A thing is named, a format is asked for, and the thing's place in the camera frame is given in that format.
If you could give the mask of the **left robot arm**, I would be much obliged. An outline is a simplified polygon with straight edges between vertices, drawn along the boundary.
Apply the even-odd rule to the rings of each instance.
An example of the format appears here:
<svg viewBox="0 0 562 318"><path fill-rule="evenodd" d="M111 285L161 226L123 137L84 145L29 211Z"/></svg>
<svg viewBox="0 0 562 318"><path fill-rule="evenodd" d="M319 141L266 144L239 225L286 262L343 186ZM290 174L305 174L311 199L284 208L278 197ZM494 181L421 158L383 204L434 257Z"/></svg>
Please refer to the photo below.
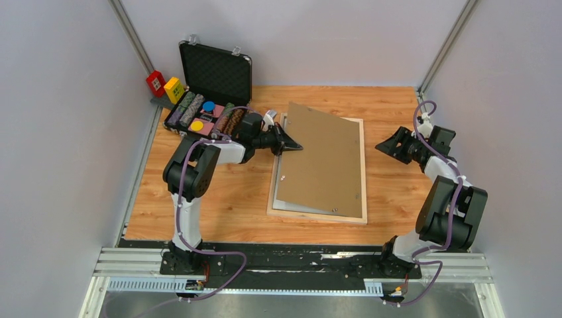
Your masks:
<svg viewBox="0 0 562 318"><path fill-rule="evenodd" d="M244 164L257 149L269 149L275 156L303 150L275 122L275 111L266 115L246 113L232 133L221 138L185 136L167 163L162 178L174 202L174 236L162 256L161 273L194 274L203 265L199 219L201 199L215 169L221 164Z"/></svg>

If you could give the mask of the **black and white photo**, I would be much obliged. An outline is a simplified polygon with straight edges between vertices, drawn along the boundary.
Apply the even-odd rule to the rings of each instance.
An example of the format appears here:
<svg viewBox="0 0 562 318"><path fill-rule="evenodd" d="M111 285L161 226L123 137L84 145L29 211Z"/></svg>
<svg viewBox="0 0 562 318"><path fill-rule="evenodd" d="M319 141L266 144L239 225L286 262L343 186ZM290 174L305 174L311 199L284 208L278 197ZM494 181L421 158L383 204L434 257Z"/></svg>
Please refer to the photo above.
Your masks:
<svg viewBox="0 0 562 318"><path fill-rule="evenodd" d="M366 198L366 172L365 172L365 141L364 141L364 127L363 120L357 118L345 117L346 120L356 122L359 126L359 140L357 143L360 145L360 163L361 163L361 193L356 194L356 198L361 198L361 216L348 217L336 212L336 208L332 212L313 209L296 203L289 203L277 198L278 184L285 178L280 173L281 157L274 157L272 168L272 178L269 189L268 203L266 214L277 217L295 217L315 221L337 222L337 223L353 223L365 225L368 220L367 213L367 198Z"/></svg>

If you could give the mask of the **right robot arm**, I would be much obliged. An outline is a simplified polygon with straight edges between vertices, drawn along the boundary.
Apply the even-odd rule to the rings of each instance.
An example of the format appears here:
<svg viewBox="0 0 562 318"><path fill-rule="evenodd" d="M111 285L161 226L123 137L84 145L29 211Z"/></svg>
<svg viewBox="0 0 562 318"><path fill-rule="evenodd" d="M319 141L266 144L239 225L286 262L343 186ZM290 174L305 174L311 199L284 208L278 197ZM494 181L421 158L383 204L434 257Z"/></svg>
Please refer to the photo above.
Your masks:
<svg viewBox="0 0 562 318"><path fill-rule="evenodd" d="M401 163L417 162L433 182L414 230L384 244L377 264L382 275L404 276L415 267L418 256L441 250L466 251L473 245L488 194L468 182L449 156L455 135L455 131L436 126L420 140L414 131L400 127L376 145Z"/></svg>

